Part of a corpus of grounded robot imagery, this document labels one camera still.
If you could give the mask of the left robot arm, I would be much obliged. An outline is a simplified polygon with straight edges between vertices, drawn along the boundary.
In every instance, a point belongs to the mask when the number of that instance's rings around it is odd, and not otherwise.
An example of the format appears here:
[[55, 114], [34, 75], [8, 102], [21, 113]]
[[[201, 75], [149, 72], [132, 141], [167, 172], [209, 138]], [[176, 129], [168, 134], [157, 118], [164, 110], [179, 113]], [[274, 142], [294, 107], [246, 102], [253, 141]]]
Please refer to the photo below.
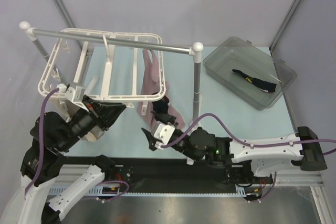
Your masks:
[[33, 141], [20, 168], [21, 187], [7, 204], [1, 223], [61, 223], [68, 212], [99, 184], [116, 185], [112, 189], [112, 199], [129, 190], [129, 184], [121, 179], [115, 162], [99, 155], [72, 185], [48, 199], [49, 191], [65, 165], [64, 153], [95, 127], [107, 131], [126, 106], [95, 102], [84, 96], [85, 107], [67, 122], [56, 112], [46, 112], [47, 102], [45, 98], [40, 116], [30, 131]]

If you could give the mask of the navy belt-buckle sock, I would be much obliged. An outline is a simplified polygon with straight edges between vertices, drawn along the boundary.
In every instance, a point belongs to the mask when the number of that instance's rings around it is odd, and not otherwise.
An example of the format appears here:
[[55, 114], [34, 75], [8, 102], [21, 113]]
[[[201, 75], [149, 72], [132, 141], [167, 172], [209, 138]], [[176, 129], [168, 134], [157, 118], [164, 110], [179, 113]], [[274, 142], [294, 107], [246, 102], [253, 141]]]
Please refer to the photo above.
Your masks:
[[276, 86], [277, 85], [275, 83], [251, 77], [251, 76], [245, 74], [244, 72], [242, 72], [241, 70], [238, 70], [238, 69], [233, 69], [232, 72], [235, 73], [235, 74], [238, 74], [243, 79], [245, 79], [247, 82], [251, 83], [252, 85], [254, 85], [255, 87], [257, 87], [258, 89], [260, 89], [263, 92], [274, 93], [276, 91]]

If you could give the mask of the beige cloth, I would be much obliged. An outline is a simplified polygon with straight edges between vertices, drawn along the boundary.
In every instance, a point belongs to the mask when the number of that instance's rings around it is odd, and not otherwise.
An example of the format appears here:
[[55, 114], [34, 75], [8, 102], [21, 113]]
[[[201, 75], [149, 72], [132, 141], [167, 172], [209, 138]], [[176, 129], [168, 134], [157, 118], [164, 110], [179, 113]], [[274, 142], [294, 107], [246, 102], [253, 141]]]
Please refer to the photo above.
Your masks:
[[70, 128], [79, 134], [81, 140], [96, 142], [104, 135], [104, 131], [98, 126], [97, 120], [88, 111], [66, 100], [52, 99], [52, 103], [61, 116], [65, 118]]

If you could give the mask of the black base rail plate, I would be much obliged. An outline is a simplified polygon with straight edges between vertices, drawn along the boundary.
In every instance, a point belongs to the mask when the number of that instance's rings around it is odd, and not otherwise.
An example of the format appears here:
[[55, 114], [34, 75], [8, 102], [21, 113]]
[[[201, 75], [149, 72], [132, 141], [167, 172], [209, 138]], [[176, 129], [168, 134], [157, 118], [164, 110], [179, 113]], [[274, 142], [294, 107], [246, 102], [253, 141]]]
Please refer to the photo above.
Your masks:
[[272, 176], [255, 177], [249, 162], [211, 167], [204, 162], [188, 165], [184, 159], [113, 158], [117, 178], [139, 194], [228, 194], [236, 186], [252, 188], [270, 185]]

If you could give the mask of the white plastic clip hanger frame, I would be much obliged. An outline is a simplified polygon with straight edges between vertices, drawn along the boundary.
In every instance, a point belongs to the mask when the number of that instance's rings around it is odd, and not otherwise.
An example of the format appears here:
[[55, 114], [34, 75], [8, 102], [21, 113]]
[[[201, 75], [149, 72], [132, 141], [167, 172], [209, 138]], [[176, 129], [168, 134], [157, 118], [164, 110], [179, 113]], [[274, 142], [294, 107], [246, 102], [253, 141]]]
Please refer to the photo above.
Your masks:
[[[38, 92], [46, 97], [58, 84], [85, 87], [85, 95], [97, 101], [120, 102], [133, 108], [137, 102], [154, 102], [166, 94], [162, 38], [153, 33], [114, 33], [111, 31], [66, 28], [50, 31], [30, 28], [28, 36], [47, 63], [38, 83]], [[71, 67], [73, 77], [66, 77], [56, 65], [60, 50], [69, 51], [67, 42], [82, 45]], [[144, 75], [142, 50], [153, 50], [159, 60], [160, 91], [142, 95]], [[57, 92], [51, 99], [58, 100]]]

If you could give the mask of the navy Santa sock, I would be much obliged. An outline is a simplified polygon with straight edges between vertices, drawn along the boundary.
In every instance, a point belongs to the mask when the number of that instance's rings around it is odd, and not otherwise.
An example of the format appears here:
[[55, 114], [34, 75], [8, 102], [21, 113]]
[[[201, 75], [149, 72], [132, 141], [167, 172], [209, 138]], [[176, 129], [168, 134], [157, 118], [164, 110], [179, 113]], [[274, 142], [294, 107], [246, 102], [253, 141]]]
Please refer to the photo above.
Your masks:
[[152, 104], [155, 113], [168, 114], [170, 100], [166, 95], [162, 99], [152, 102]]

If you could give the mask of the grey translucent plastic bin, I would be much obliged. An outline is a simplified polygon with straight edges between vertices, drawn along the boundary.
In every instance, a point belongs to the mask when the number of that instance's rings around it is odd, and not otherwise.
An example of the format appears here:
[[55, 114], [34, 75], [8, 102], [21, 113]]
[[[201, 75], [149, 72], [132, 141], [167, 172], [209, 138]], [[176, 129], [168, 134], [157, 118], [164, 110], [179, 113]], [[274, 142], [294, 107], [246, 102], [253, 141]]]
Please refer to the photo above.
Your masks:
[[[238, 37], [224, 41], [203, 60], [203, 66], [211, 78], [258, 110], [274, 106], [297, 77], [296, 72], [284, 62]], [[276, 91], [261, 91], [233, 73], [233, 69], [275, 83]]]

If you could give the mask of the metal drying rack stand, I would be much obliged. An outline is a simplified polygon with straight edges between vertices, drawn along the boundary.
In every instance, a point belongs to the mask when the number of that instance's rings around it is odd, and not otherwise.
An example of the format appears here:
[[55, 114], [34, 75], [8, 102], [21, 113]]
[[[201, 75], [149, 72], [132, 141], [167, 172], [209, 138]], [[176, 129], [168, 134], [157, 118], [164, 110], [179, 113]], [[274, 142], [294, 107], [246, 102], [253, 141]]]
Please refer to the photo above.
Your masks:
[[138, 156], [135, 146], [153, 103], [172, 94], [165, 77], [163, 54], [185, 54], [194, 60], [193, 119], [199, 117], [203, 45], [189, 48], [165, 46], [156, 34], [113, 33], [79, 28], [48, 31], [21, 22], [20, 29], [45, 58], [38, 92], [49, 97], [69, 121], [81, 110], [89, 112], [84, 98], [124, 112], [104, 131], [97, 125], [84, 134], [66, 155], [69, 157]]

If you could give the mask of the pink cloth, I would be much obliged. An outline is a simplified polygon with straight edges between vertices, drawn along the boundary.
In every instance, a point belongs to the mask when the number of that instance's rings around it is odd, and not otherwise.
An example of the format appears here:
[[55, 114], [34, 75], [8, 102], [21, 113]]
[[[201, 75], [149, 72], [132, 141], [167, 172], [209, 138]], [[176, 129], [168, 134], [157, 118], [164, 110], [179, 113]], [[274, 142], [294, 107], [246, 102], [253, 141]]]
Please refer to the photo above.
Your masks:
[[[144, 61], [144, 75], [141, 88], [142, 95], [152, 95], [157, 94], [160, 91], [160, 82], [159, 82], [159, 60], [155, 55], [153, 50], [148, 51], [147, 49], [142, 50], [143, 61]], [[169, 91], [169, 84], [166, 81], [166, 96]], [[154, 115], [151, 113], [153, 111], [152, 102], [148, 102], [148, 109], [145, 116], [141, 115], [141, 105], [142, 102], [138, 103], [137, 113], [142, 118], [142, 120], [149, 126], [151, 129], [156, 125], [157, 121], [154, 119]], [[168, 114], [176, 117], [178, 122], [178, 129], [182, 129], [185, 126], [185, 122], [179, 112], [171, 105], [168, 109]]]

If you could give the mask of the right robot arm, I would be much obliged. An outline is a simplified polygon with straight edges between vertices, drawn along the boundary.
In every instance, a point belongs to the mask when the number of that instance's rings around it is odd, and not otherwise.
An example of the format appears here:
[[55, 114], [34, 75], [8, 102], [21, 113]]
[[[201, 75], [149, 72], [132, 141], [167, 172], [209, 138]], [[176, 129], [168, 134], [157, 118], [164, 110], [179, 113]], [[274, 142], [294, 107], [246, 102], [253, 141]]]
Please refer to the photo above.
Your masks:
[[150, 150], [172, 148], [187, 157], [190, 165], [201, 160], [213, 167], [248, 162], [242, 176], [249, 183], [286, 169], [319, 172], [328, 168], [320, 139], [305, 126], [281, 137], [240, 140], [232, 133], [218, 137], [198, 127], [197, 122], [183, 132], [174, 117], [161, 118], [151, 131], [142, 130]]

